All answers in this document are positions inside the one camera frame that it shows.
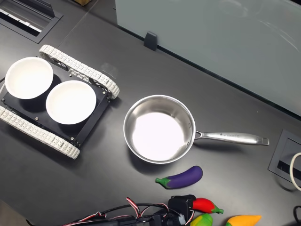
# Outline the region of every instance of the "dark countertop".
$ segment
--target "dark countertop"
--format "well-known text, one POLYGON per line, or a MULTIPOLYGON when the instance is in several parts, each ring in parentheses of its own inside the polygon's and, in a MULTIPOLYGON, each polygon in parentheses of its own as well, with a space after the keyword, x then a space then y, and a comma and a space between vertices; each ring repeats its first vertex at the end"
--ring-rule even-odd
MULTIPOLYGON (((4 75, 13 62, 36 56, 43 44, 49 44, 110 73, 120 95, 111 102, 76 160, 0 121, 1 200, 41 226, 68 223, 126 204, 126 197, 157 203, 184 194, 208 198, 225 209, 224 214, 213 215, 214 225, 224 225, 229 217, 240 214, 261 214, 259 226, 293 225, 292 210, 301 204, 301 193, 282 188, 292 189, 293 185, 268 171, 268 166, 282 129, 301 136, 300 121, 164 52, 145 48, 140 40, 103 20, 101 0, 89 6, 88 14, 67 0, 51 2, 64 16, 40 44, 0 25, 0 53, 5 54, 0 73, 4 75), (252 133, 268 137, 270 145, 199 140, 174 163, 147 164, 130 152, 122 128, 132 104, 153 94, 183 102, 200 131, 252 133), (156 177, 193 165, 204 171, 193 186, 165 190, 154 182, 156 177)), ((63 73, 53 68, 55 73, 63 73)))

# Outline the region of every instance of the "toy yellow pepper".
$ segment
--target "toy yellow pepper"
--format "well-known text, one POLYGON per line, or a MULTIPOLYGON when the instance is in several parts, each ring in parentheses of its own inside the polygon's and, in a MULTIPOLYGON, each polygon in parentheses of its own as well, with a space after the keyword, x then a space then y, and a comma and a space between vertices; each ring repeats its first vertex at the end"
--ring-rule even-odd
POLYGON ((232 217, 226 226, 254 226, 261 219, 261 215, 239 215, 232 217))
POLYGON ((190 223, 190 226, 212 226, 212 223, 213 223, 213 219, 210 216, 210 214, 205 213, 195 218, 190 223))

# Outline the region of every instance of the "bowl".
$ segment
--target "bowl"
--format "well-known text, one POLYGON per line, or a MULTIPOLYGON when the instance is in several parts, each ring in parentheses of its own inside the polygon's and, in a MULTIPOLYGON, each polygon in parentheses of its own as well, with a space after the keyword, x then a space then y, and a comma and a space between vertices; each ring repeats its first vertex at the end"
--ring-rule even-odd
POLYGON ((55 86, 46 100, 46 110, 56 122, 71 125, 84 121, 94 111, 96 94, 82 81, 65 81, 55 86))
POLYGON ((33 99, 44 93, 53 80, 51 65, 38 57, 13 63, 5 76, 8 92, 19 99, 33 99))

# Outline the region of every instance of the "metal vent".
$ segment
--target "metal vent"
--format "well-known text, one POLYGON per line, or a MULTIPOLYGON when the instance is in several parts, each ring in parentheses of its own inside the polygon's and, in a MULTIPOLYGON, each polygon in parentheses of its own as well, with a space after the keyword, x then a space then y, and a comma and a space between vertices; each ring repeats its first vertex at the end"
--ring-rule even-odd
POLYGON ((0 24, 36 43, 62 16, 43 0, 0 0, 0 24))

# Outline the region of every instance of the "toy vegetable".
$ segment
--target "toy vegetable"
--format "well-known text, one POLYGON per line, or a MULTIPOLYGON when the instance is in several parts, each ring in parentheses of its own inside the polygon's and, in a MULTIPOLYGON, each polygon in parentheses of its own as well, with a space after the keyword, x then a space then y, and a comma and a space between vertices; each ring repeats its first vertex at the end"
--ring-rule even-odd
POLYGON ((203 171, 199 166, 193 166, 189 170, 166 178, 156 179, 163 187, 168 189, 182 188, 198 182, 203 176, 203 171))
POLYGON ((208 213, 204 213, 203 215, 198 216, 195 218, 191 223, 190 226, 212 226, 213 219, 208 213))
POLYGON ((261 215, 239 215, 232 217, 226 226, 254 226, 261 219, 261 215))
POLYGON ((217 206, 208 199, 197 198, 192 203, 193 210, 199 210, 204 213, 224 213, 224 210, 217 208, 217 206))

